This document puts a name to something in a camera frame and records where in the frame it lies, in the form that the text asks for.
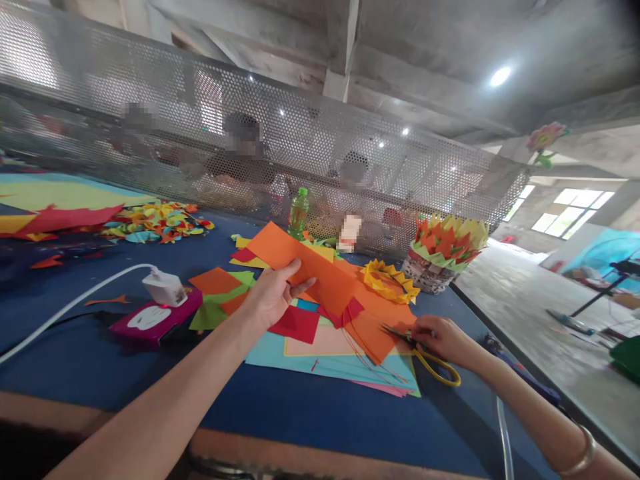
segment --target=woven basket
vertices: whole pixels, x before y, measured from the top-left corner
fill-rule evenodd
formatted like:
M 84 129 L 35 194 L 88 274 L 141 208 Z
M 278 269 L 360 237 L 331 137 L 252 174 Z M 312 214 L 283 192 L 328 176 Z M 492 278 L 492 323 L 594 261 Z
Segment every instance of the woven basket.
M 440 295 L 447 289 L 451 280 L 459 275 L 453 270 L 438 267 L 424 260 L 411 249 L 402 264 L 402 272 L 413 280 L 415 287 L 432 295 Z

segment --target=scissors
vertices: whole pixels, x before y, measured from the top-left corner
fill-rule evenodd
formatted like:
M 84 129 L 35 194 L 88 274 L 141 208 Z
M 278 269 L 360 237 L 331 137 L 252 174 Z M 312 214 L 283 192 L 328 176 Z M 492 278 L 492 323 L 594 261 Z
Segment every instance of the scissors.
M 448 364 L 447 362 L 440 360 L 438 357 L 434 357 L 433 355 L 431 355 L 430 353 L 427 353 L 425 351 L 420 351 L 420 349 L 418 348 L 418 342 L 416 340 L 414 340 L 413 338 L 411 338 L 411 334 L 404 334 L 404 333 L 400 333 L 398 332 L 398 330 L 391 328 L 390 326 L 388 326 L 386 323 L 382 324 L 382 328 L 384 328 L 384 330 L 386 330 L 389 333 L 394 334 L 396 337 L 404 340 L 404 342 L 406 344 L 408 344 L 408 346 L 411 347 L 411 349 L 413 350 L 414 354 L 416 357 L 418 357 L 418 360 L 420 360 L 420 362 L 422 363 L 422 365 L 424 365 L 424 368 L 427 369 L 427 371 L 432 374 L 432 376 L 438 380 L 439 382 L 444 383 L 445 385 L 449 386 L 449 387 L 459 387 L 461 380 L 460 380 L 460 374 L 458 374 L 458 372 L 456 372 L 455 368 L 453 368 L 452 366 L 450 366 L 450 364 Z M 435 370 L 433 370 L 431 368 L 431 366 L 427 363 L 427 361 L 425 360 L 425 357 L 428 358 L 429 360 L 432 360 L 434 362 L 436 362 L 438 365 L 446 368 L 451 375 L 453 376 L 453 381 L 451 380 L 447 380 L 446 378 L 442 378 L 440 375 L 438 375 Z

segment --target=yellow scissors handle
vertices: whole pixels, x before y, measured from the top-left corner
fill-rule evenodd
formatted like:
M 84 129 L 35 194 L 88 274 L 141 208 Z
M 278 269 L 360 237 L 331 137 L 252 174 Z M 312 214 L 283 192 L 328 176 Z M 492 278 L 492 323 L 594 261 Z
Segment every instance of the yellow scissors handle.
M 428 372 L 430 374 L 432 374 L 432 376 L 436 380 L 438 380 L 438 382 L 442 382 L 445 385 L 447 385 L 448 387 L 459 387 L 460 386 L 460 383 L 461 383 L 460 374 L 458 374 L 458 372 L 456 372 L 455 368 L 450 366 L 450 364 L 440 360 L 437 357 L 434 357 L 433 355 L 431 355 L 431 354 L 429 354 L 427 352 L 422 352 L 422 351 L 420 351 L 418 349 L 414 349 L 413 352 L 415 353 L 415 356 L 418 357 L 418 359 L 420 360 L 422 365 L 424 365 L 424 367 L 428 370 Z M 427 363 L 427 361 L 425 360 L 425 357 L 428 358 L 429 360 L 432 360 L 432 361 L 436 362 L 438 365 L 441 365 L 442 367 L 446 368 L 447 370 L 449 370 L 449 372 L 453 376 L 453 381 L 447 380 L 446 378 L 442 378 L 440 375 L 438 375 L 431 368 L 431 366 Z

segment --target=white cable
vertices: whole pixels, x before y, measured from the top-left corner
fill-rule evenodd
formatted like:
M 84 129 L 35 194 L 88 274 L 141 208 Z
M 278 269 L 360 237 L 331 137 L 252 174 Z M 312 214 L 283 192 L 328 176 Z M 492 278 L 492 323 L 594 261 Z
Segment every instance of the white cable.
M 12 348 L 11 350 L 9 350 L 8 352 L 6 352 L 4 355 L 2 355 L 2 357 L 0 357 L 0 364 L 4 363 L 6 360 L 9 360 L 12 356 L 14 356 L 16 353 L 18 353 L 20 350 L 22 350 L 24 347 L 26 347 L 28 344 L 30 344 L 33 340 L 35 340 L 35 338 L 40 335 L 42 332 L 44 332 L 44 330 L 46 330 L 47 328 L 49 328 L 49 326 L 54 323 L 56 320 L 58 320 L 58 318 L 62 317 L 66 312 L 68 312 L 69 310 L 71 310 L 72 308 L 74 308 L 74 306 L 76 306 L 78 304 L 78 302 L 81 302 L 82 300 L 84 300 L 85 298 L 87 298 L 88 296 L 90 296 L 92 293 L 94 293 L 97 290 L 100 290 L 102 287 L 104 287 L 106 284 L 108 284 L 109 282 L 111 282 L 112 280 L 115 280 L 118 277 L 121 277 L 122 275 L 124 275 L 125 273 L 130 272 L 131 270 L 135 270 L 138 268 L 142 268 L 142 267 L 148 267 L 151 269 L 152 272 L 154 273 L 158 273 L 160 272 L 160 270 L 158 270 L 158 267 L 156 267 L 155 265 L 152 265 L 150 263 L 139 263 L 138 265 L 134 265 L 132 267 L 129 267 L 127 269 L 124 269 L 118 273 L 116 273 L 115 275 L 110 276 L 108 279 L 98 283 L 94 288 L 91 288 L 89 290 L 87 290 L 86 292 L 84 292 L 82 295 L 80 295 L 78 298 L 76 298 L 75 300 L 73 300 L 72 302 L 66 304 L 66 306 L 64 306 L 62 309 L 58 310 L 58 313 L 56 313 L 54 316 L 52 316 L 49 320 L 47 320 L 46 322 L 44 322 L 39 328 L 38 330 L 34 331 L 32 334 L 30 334 L 30 336 L 28 336 L 27 338 L 25 338 L 24 340 L 22 340 L 22 342 L 20 342 L 18 345 L 16 345 L 14 348 Z

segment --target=yellow paper sheet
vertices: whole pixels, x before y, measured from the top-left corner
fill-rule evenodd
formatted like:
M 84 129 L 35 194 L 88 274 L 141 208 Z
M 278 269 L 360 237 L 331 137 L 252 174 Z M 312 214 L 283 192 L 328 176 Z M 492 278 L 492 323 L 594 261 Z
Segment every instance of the yellow paper sheet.
M 238 237 L 235 240 L 235 247 L 237 249 L 245 248 L 250 241 L 251 239 Z M 333 258 L 334 258 L 333 249 L 330 249 L 328 247 L 322 247 L 321 245 L 307 245 L 306 243 L 305 245 L 308 246 L 314 252 L 316 252 L 318 255 L 321 255 L 325 260 L 328 260 L 331 263 L 333 263 Z
M 263 262 L 257 257 L 248 262 L 241 262 L 236 259 L 231 259 L 229 263 L 232 265 L 242 265 L 243 267 L 262 268 L 262 269 L 269 268 L 269 266 L 265 262 Z
M 0 233 L 16 233 L 35 218 L 35 215 L 4 215 L 0 217 Z
M 75 182 L 37 181 L 3 183 L 0 203 L 22 210 L 44 210 L 54 204 L 59 210 L 103 209 L 122 205 L 130 207 L 155 200 L 149 195 L 127 197 L 108 190 Z

